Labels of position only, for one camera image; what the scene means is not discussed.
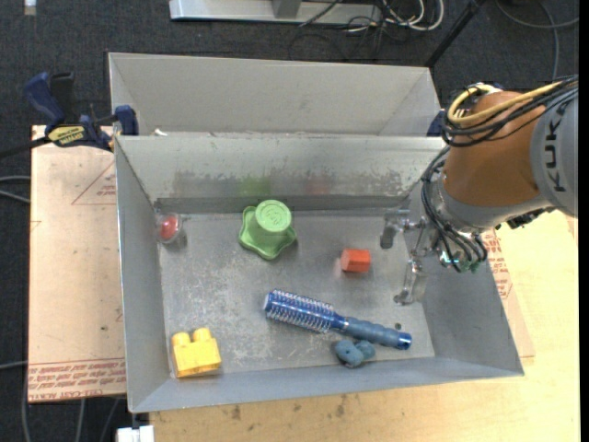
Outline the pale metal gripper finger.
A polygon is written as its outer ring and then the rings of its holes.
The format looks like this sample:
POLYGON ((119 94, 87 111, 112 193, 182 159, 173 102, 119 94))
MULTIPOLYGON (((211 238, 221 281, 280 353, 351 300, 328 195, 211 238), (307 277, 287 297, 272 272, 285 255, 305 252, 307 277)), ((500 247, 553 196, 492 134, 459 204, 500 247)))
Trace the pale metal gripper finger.
POLYGON ((384 227, 380 235, 380 247, 383 250, 393 247, 397 234, 425 228, 426 219, 423 216, 419 220, 412 221, 409 214, 409 209, 400 208, 384 215, 384 227))
POLYGON ((427 273, 423 269, 422 261, 410 259, 405 270, 402 289, 394 296, 395 302, 401 306, 419 302, 424 294, 426 282, 427 273))

